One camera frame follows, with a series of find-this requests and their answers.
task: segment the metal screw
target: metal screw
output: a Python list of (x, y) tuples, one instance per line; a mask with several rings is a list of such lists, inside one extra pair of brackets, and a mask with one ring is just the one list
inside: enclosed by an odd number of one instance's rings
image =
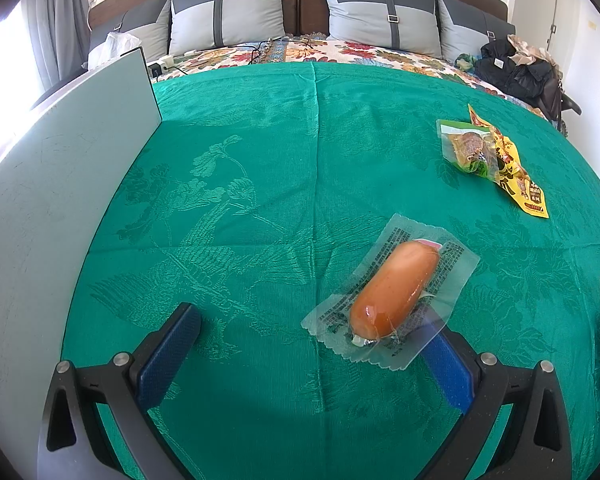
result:
[(69, 369), (69, 366), (69, 361), (60, 361), (56, 365), (56, 372), (58, 372), (59, 374), (64, 374)]
[(551, 361), (540, 361), (540, 367), (548, 374), (554, 371), (554, 364)]
[(482, 361), (487, 366), (493, 366), (498, 362), (498, 358), (491, 352), (485, 352), (484, 354), (480, 355), (480, 361)]
[(113, 356), (113, 364), (116, 366), (124, 366), (129, 362), (129, 354), (126, 352), (120, 352)]

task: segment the green tablecloth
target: green tablecloth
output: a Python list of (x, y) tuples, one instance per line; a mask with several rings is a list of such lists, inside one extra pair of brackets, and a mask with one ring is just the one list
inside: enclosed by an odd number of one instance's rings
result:
[[(352, 364), (300, 327), (396, 212), (481, 256), (450, 327), (506, 364), (554, 362), (574, 478), (595, 467), (600, 181), (549, 123), (455, 82), (369, 66), (227, 68), (154, 88), (164, 121), (93, 240), (62, 357), (106, 362), (181, 301), (199, 306), (200, 339), (152, 410), (197, 478), (403, 480), (442, 443), (459, 412), (421, 358), (403, 372)], [(468, 121), (467, 103), (517, 144), (549, 220), (443, 160), (436, 119)]]

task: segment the yellow snack package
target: yellow snack package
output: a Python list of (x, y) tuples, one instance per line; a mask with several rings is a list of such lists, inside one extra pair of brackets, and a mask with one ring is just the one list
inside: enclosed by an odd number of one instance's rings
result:
[(485, 126), (493, 134), (500, 168), (500, 171), (496, 174), (496, 184), (504, 189), (525, 213), (549, 218), (544, 202), (544, 192), (538, 184), (531, 180), (525, 168), (520, 164), (520, 156), (516, 145), (511, 142), (509, 137), (504, 136), (496, 126), (481, 119), (471, 105), (469, 105), (469, 115), (472, 124)]

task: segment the blue gripper pad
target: blue gripper pad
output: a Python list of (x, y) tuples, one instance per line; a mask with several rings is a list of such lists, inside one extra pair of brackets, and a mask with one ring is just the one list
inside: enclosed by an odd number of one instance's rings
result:
[(171, 381), (200, 334), (201, 323), (199, 311), (189, 305), (140, 370), (136, 401), (142, 410), (154, 408), (162, 402)]
[(455, 408), (460, 408), (465, 415), (474, 401), (474, 383), (469, 370), (462, 364), (446, 337), (442, 333), (435, 336), (424, 347), (422, 356), (445, 394), (447, 402)]

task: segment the two-tone pillow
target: two-tone pillow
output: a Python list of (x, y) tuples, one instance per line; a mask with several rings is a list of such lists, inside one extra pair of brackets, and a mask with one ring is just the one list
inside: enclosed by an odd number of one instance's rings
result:
[(285, 35), (282, 0), (171, 0), (171, 5), (174, 56)]
[(171, 0), (147, 0), (91, 31), (89, 69), (94, 67), (110, 32), (128, 32), (142, 43), (144, 58), (155, 61), (167, 54)]
[(460, 54), (480, 56), (491, 40), (505, 40), (516, 27), (459, 0), (438, 0), (442, 56), (451, 64)]
[(332, 38), (441, 57), (436, 0), (327, 0)]

